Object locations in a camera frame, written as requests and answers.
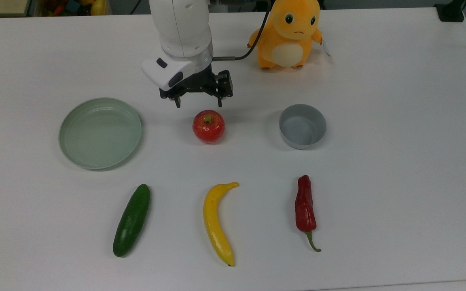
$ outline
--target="gray bowl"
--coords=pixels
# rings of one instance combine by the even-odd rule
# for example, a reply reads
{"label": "gray bowl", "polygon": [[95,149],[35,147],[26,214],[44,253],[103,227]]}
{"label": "gray bowl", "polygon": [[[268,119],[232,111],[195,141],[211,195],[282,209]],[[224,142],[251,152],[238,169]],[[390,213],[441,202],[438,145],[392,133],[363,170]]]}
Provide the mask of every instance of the gray bowl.
{"label": "gray bowl", "polygon": [[310,105],[295,104],[280,115],[280,133],[291,148],[303,150],[323,138],[327,130],[325,117]]}

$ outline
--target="banana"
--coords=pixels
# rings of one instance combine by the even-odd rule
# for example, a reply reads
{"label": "banana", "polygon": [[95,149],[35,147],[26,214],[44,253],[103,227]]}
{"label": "banana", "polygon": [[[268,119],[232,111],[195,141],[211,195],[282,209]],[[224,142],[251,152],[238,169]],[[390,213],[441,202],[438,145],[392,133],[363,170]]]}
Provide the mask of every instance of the banana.
{"label": "banana", "polygon": [[218,221],[218,202],[231,188],[238,187],[237,182],[213,186],[204,200],[203,214],[206,232],[218,257],[228,266],[235,265],[235,257]]}

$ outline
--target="floor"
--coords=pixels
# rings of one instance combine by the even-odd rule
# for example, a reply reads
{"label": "floor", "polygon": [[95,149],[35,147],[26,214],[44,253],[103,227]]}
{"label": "floor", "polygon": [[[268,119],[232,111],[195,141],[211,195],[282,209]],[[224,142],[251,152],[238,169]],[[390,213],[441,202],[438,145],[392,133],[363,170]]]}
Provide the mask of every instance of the floor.
{"label": "floor", "polygon": [[[114,15],[130,14],[138,0],[109,0]],[[364,9],[364,8],[403,8],[433,7],[434,4],[447,4],[450,0],[325,0],[327,9]],[[241,11],[251,11],[251,7],[242,7]],[[212,12],[238,11],[238,8],[224,6],[211,7]],[[150,14],[148,0],[140,0],[134,14]]]}

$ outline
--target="plush toy belly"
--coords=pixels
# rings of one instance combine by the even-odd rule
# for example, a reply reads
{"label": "plush toy belly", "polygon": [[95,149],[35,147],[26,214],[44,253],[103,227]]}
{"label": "plush toy belly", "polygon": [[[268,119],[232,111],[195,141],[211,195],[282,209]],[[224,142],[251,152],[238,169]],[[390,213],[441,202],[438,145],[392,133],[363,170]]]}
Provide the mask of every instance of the plush toy belly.
{"label": "plush toy belly", "polygon": [[275,46],[272,51],[264,51],[264,59],[282,67],[292,67],[298,64],[302,57],[303,48],[296,42],[286,42]]}

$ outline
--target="plate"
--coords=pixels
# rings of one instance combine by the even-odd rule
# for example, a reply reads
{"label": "plate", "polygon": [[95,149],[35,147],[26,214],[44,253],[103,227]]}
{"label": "plate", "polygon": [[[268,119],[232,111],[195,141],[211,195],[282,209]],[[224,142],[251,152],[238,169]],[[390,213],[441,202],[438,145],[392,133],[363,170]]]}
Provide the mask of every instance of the plate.
{"label": "plate", "polygon": [[91,170],[124,161],[137,147],[141,121],[127,103],[113,98],[86,101],[64,119],[59,144],[74,164]]}

